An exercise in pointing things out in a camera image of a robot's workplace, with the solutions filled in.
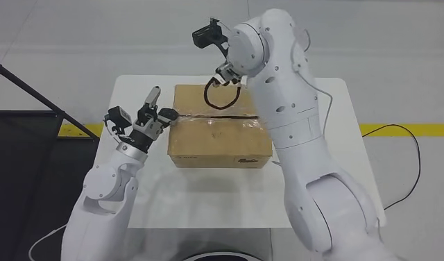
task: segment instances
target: black stand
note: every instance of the black stand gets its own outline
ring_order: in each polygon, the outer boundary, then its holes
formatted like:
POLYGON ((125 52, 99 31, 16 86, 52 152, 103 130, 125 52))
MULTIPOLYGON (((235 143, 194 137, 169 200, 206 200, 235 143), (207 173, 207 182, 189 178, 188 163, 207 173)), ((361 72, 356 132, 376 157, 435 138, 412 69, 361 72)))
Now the black stand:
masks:
MULTIPOLYGON (((22 261, 35 241, 67 222, 99 137, 2 65, 0 74, 51 109, 0 110, 0 260, 22 261), (89 137, 58 137, 64 119, 89 137)), ((39 244, 34 258, 59 260, 61 235, 39 244)))

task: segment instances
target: yellow floor line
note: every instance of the yellow floor line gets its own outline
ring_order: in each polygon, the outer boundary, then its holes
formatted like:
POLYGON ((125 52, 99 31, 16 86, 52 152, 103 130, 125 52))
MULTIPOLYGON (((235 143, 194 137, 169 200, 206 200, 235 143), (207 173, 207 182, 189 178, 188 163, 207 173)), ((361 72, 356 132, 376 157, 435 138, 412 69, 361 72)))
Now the yellow floor line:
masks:
MULTIPOLYGON (((386 124, 360 124, 361 133, 366 134, 386 124)), ((408 128, 417 137, 444 137, 444 124, 401 124, 408 128)), ((103 123, 85 124, 86 128, 100 136, 103 123)), ((59 137, 87 137, 87 135, 72 124, 63 124, 59 137)), ((408 137, 410 134, 399 127, 386 127, 369 137, 408 137)))

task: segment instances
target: black cable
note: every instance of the black cable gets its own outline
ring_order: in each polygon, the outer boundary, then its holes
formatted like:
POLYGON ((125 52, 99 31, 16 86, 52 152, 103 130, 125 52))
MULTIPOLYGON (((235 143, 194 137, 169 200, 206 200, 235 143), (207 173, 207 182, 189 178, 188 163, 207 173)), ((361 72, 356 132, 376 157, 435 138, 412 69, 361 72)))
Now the black cable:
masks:
POLYGON ((216 82, 217 80, 215 78, 211 78, 207 85, 205 86, 205 89, 203 90, 203 100, 205 100, 206 104, 216 110, 225 110, 228 109, 229 107, 233 106, 236 102, 237 99, 239 99, 239 96, 241 95, 241 86, 237 87, 237 91, 236 91, 236 97, 233 99, 233 101, 229 102, 228 105, 219 107, 214 105, 213 103, 210 102, 210 100, 208 99, 208 89, 210 88, 210 86, 212 85, 213 82, 216 82))
POLYGON ((366 137, 366 136, 368 136, 368 135, 370 135, 370 134, 372 134, 372 133, 374 133, 376 131, 379 131, 379 130, 381 130, 383 128, 391 127, 391 126, 399 127, 399 128, 404 129, 405 131, 409 132, 410 136, 415 140, 416 151, 418 153, 418 177, 416 178, 415 184, 413 184, 413 187, 411 188, 410 192, 406 196, 404 196, 402 199, 400 199, 398 201, 393 202, 389 206, 385 207, 384 210, 387 210, 390 207, 398 204, 399 202, 402 202, 402 201, 406 200, 413 193, 413 191, 416 189, 416 185, 418 184, 419 178, 421 177, 421 153, 420 153, 420 149, 419 149, 419 143, 418 143, 418 140, 416 139, 415 135, 409 129, 405 128, 404 126, 398 125, 398 124, 387 124, 387 125, 384 125, 384 126, 381 126, 381 127, 377 128, 375 130, 372 130, 371 132, 366 133, 365 135, 362 135, 362 137, 366 137))

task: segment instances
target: white cable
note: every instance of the white cable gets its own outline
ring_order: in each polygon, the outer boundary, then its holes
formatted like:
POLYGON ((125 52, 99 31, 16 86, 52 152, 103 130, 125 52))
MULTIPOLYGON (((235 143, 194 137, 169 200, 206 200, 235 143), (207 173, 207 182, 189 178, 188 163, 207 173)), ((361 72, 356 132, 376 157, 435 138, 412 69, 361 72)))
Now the white cable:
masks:
POLYGON ((294 47, 295 47, 296 43, 297 43, 296 40, 294 40, 293 45, 291 46, 291 53, 290 53, 291 54, 291 57, 290 57, 290 59, 291 59, 291 66, 293 67, 293 71, 295 73, 297 73, 297 75, 299 75, 299 77, 301 77, 301 79, 303 79, 304 82, 306 82, 306 84, 308 84, 311 88, 313 88, 314 90, 316 90, 316 91, 318 91, 318 92, 320 92, 322 94, 327 95, 330 98, 330 102, 328 104, 328 109, 327 109, 327 114, 325 115, 324 128, 322 130, 322 135, 325 136, 325 128, 327 127, 328 115, 330 114, 330 109, 332 108, 333 96, 330 93, 328 93, 328 92, 326 92, 326 91, 324 91, 324 90, 322 90, 322 89, 312 85, 309 81, 307 81, 307 79, 305 79, 302 76, 302 74, 298 70, 295 69, 293 52, 294 52, 294 47))
POLYGON ((43 240, 46 239, 47 237, 51 236, 52 234, 58 232, 59 230, 65 228, 66 226, 67 226, 67 225, 65 224, 65 225, 63 225, 63 226, 61 226, 61 227, 59 227, 59 228, 57 228, 57 229, 55 229, 55 230, 52 230, 52 231, 51 231, 50 233, 48 233, 46 236, 43 236, 43 237, 41 237, 40 239, 38 239, 38 240, 37 240, 37 241, 36 241, 36 242, 35 242, 35 243, 29 248, 29 251, 28 251, 28 257, 29 257, 29 260, 30 260, 30 261, 35 261, 34 258, 33 258, 33 256, 32 256, 32 253, 33 253, 33 249, 34 249, 34 247, 37 246, 38 243, 40 243, 41 241, 43 241, 43 240))
POLYGON ((328 109, 327 109, 327 114, 325 115, 325 121, 324 121, 324 129, 322 130, 322 135, 324 135, 325 136, 325 127, 327 127, 327 120, 328 120, 328 115, 330 114, 330 109, 332 108, 332 104, 333 104, 333 96, 330 94, 330 93, 328 93, 328 92, 326 92, 326 91, 324 91, 324 90, 322 90, 322 89, 320 89, 320 88, 317 88, 317 87, 315 87, 314 85, 312 85, 311 83, 309 83, 300 73, 299 73, 299 71, 296 71, 296 73, 297 73, 297 75, 299 75, 303 80, 304 80, 304 82, 306 82, 310 87, 312 87, 313 89, 315 89, 315 90, 317 90, 317 91, 319 91, 320 93, 323 93, 323 94, 325 94, 325 95, 327 95, 329 98, 330 98, 330 102, 329 102, 329 104, 328 104, 328 109))

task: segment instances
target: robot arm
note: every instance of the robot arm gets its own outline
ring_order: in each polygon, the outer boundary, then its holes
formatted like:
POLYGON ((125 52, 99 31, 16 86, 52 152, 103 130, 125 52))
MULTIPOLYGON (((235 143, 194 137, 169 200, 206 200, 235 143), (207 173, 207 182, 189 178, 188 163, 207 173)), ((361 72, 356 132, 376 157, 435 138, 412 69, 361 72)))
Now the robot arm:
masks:
MULTIPOLYGON (((178 118, 173 109, 163 108, 157 113, 159 95, 160 88, 154 87, 137 113, 131 134, 120 137, 109 162, 87 173, 63 235, 62 261, 114 259, 133 209, 138 188, 136 173, 144 166, 153 141, 178 118), (109 210, 100 205, 104 201, 116 201, 120 206, 109 210)), ((130 125, 130 117, 116 108, 111 109, 118 110, 112 115, 116 117, 115 127, 122 133, 130 125)))
MULTIPOLYGON (((273 140, 285 180, 285 208, 296 235, 326 260, 397 260, 371 233, 377 217, 365 190, 335 161, 321 132, 315 80, 283 10, 239 24, 228 38, 225 82, 247 87, 273 140)), ((223 41, 214 23, 196 31, 198 47, 223 41)))

